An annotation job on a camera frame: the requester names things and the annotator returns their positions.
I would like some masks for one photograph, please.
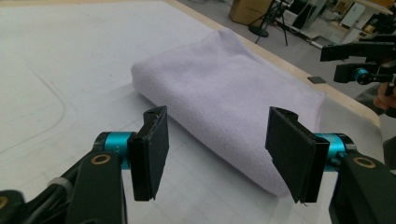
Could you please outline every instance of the tripod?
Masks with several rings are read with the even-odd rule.
[[[285,30],[285,28],[284,28],[284,27],[285,27],[285,19],[283,18],[283,10],[284,10],[284,6],[283,6],[283,5],[284,5],[284,3],[285,3],[285,0],[280,0],[280,3],[274,7],[274,3],[275,3],[275,2],[276,2],[276,0],[272,0],[272,1],[271,1],[271,4],[270,4],[270,6],[268,7],[268,10],[265,12],[265,14],[263,14],[262,16],[260,16],[257,20],[253,21],[253,22],[248,26],[248,29],[249,29],[249,31],[250,31],[251,33],[253,33],[253,34],[259,36],[259,37],[257,38],[255,44],[257,44],[257,42],[259,42],[260,37],[267,37],[267,36],[269,35],[268,32],[265,31],[265,30],[267,29],[268,22],[272,21],[278,12],[281,12],[282,23],[283,23],[283,26],[282,26],[281,28],[282,28],[282,30],[283,30],[283,33],[285,34],[286,46],[288,45],[288,37],[286,36],[286,30]],[[271,15],[270,20],[269,20],[267,23],[265,23],[265,22],[267,21],[268,14],[270,14],[272,10],[274,10],[275,12]],[[256,21],[258,21],[258,20],[260,20],[260,19],[262,19],[262,23],[260,24],[259,27],[253,26],[253,25],[252,25],[254,22],[256,22]]]

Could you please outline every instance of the floor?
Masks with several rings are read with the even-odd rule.
[[[233,0],[178,0],[180,3],[193,8],[208,18],[230,28],[241,36],[255,42],[257,36],[248,30],[248,27],[231,21],[229,11]],[[340,63],[363,62],[363,58],[350,58],[345,62],[320,62],[320,49],[311,45],[306,40],[287,32],[289,45],[285,44],[283,31],[275,26],[268,26],[266,31],[268,37],[260,38],[257,43],[259,46],[267,49],[278,57],[294,64],[312,76],[322,77],[326,82],[344,94],[354,98],[370,86],[361,86],[357,83],[341,84],[332,81],[335,66]],[[396,135],[396,119],[387,116],[381,116],[381,129],[383,139],[389,139]]]

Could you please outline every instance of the folded towel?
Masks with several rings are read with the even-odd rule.
[[[224,160],[275,195],[289,190],[265,149],[269,106],[318,130],[324,94],[251,53],[230,30],[132,67],[137,91]]]

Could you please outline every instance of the cardboard box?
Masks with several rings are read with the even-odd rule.
[[[270,4],[271,0],[233,0],[229,16],[232,21],[250,25],[267,12]],[[259,26],[261,22],[258,20],[254,25]]]

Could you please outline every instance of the white table surface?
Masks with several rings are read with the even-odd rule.
[[[154,105],[134,90],[131,66],[211,32],[165,2],[1,7],[0,190],[29,201],[99,133],[138,131]],[[337,102],[327,99],[321,131],[346,133],[382,160],[378,126]],[[324,175],[318,203],[295,204],[260,189],[172,119],[169,133],[156,201],[135,203],[123,172],[130,223],[330,223],[336,173]]]

